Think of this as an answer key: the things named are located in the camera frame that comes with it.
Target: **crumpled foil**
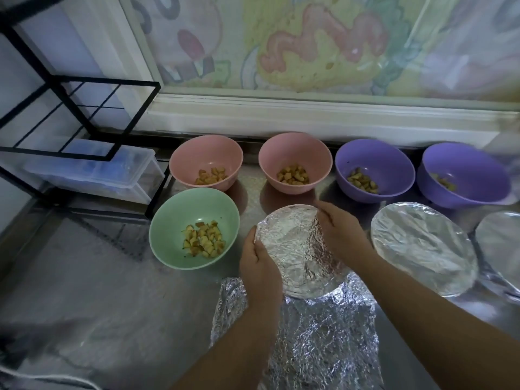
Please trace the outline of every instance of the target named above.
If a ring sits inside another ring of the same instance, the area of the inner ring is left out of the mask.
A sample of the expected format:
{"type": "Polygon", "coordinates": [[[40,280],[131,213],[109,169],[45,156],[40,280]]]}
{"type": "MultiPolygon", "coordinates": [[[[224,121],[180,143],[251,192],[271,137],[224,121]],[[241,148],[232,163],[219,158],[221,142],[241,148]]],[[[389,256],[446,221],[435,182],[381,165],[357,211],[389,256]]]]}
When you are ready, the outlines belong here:
{"type": "Polygon", "coordinates": [[[371,236],[381,257],[441,296],[464,293],[478,276],[467,234],[429,206],[386,206],[372,219],[371,236]]]}
{"type": "Polygon", "coordinates": [[[475,241],[485,264],[483,283],[493,291],[520,302],[520,214],[495,212],[485,216],[475,230],[475,241]]]}
{"type": "MultiPolygon", "coordinates": [[[[222,281],[211,345],[247,308],[239,278],[222,281]]],[[[350,272],[345,283],[313,300],[286,297],[262,390],[383,388],[375,301],[350,272]]]]}
{"type": "Polygon", "coordinates": [[[311,205],[285,206],[256,228],[255,240],[262,241],[280,269],[285,295],[325,295],[342,284],[350,271],[325,246],[317,212],[311,205]]]}

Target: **person's left hand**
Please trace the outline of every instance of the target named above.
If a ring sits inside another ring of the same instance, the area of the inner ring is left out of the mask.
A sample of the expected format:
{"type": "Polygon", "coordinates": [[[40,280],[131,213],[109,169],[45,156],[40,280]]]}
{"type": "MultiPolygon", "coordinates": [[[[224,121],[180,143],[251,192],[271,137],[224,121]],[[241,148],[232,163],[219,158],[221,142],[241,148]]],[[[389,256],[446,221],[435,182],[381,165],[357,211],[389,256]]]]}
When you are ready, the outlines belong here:
{"type": "Polygon", "coordinates": [[[256,227],[245,238],[240,259],[240,276],[251,309],[273,314],[276,320],[283,302],[282,276],[262,242],[254,243],[256,227]]]}

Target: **cartoon tongue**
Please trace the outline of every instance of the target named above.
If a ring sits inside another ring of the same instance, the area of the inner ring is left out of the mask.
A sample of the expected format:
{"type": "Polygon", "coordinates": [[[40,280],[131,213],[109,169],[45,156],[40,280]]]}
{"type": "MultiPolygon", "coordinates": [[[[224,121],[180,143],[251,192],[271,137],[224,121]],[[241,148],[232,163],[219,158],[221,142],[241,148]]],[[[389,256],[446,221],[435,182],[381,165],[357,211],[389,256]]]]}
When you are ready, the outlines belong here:
{"type": "Polygon", "coordinates": [[[193,61],[204,58],[206,52],[199,39],[188,30],[179,30],[177,33],[179,45],[193,61]]]}

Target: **white cable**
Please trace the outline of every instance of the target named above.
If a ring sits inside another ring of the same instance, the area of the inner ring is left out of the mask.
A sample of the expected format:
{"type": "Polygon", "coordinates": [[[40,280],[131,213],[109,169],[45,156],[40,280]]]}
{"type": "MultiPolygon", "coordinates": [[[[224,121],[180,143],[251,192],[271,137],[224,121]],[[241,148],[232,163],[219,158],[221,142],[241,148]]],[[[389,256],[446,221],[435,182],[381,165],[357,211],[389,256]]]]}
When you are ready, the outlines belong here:
{"type": "Polygon", "coordinates": [[[6,373],[11,376],[15,376],[17,378],[24,378],[24,379],[54,379],[54,380],[68,380],[71,382],[79,382],[86,384],[87,386],[92,387],[94,390],[103,390],[101,387],[99,387],[97,384],[88,381],[86,379],[82,378],[76,378],[75,376],[69,376],[69,375],[29,375],[26,373],[20,373],[18,371],[12,370],[8,367],[4,367],[0,365],[0,371],[3,373],[6,373]]]}

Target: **bowl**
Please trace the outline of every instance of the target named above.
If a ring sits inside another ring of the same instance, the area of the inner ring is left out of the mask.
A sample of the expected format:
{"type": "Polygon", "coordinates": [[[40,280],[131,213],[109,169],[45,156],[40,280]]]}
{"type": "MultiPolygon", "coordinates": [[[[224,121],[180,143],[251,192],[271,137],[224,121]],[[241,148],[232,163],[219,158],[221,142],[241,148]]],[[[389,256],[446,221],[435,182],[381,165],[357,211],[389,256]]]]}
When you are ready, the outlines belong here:
{"type": "Polygon", "coordinates": [[[184,190],[169,198],[152,219],[148,234],[153,254],[160,262],[175,269],[191,270],[210,266],[220,260],[235,242],[240,227],[237,206],[227,194],[217,189],[184,190]],[[226,246],[220,256],[207,259],[192,257],[183,249],[183,230],[196,222],[218,222],[226,246]]]}
{"type": "Polygon", "coordinates": [[[493,204],[511,192],[508,173],[498,161],[470,145],[453,142],[424,151],[417,185],[427,199],[449,209],[493,204]],[[447,178],[456,190],[446,189],[431,174],[447,178]]]}
{"type": "Polygon", "coordinates": [[[243,160],[242,148],[231,138],[203,135],[186,141],[173,152],[170,158],[170,172],[188,189],[209,187],[226,191],[237,180],[243,160]],[[195,184],[199,170],[211,173],[213,167],[224,167],[228,177],[217,183],[202,186],[195,184]]]}
{"type": "Polygon", "coordinates": [[[376,139],[347,142],[336,153],[336,180],[343,193],[351,199],[373,204],[399,196],[415,182],[415,168],[399,149],[376,139]],[[358,189],[347,177],[360,168],[378,185],[380,194],[358,189]]]}
{"type": "Polygon", "coordinates": [[[269,138],[258,153],[258,163],[269,183],[285,194],[302,194],[320,183],[332,169],[332,154],[319,139],[304,132],[285,132],[269,138]],[[276,175],[291,165],[301,165],[309,184],[294,186],[279,182],[276,175]]]}

